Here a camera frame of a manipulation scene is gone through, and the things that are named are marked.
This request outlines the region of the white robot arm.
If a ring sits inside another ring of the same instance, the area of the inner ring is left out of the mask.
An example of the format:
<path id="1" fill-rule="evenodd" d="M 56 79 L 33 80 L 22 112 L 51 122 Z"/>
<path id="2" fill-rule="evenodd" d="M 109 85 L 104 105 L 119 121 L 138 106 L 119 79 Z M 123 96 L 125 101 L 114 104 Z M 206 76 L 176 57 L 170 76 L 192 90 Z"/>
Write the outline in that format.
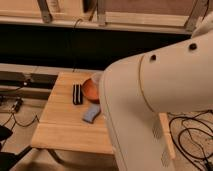
<path id="1" fill-rule="evenodd" d="M 175 171 L 159 115 L 213 108 L 213 12 L 190 39 L 111 64 L 99 99 L 119 171 Z"/>

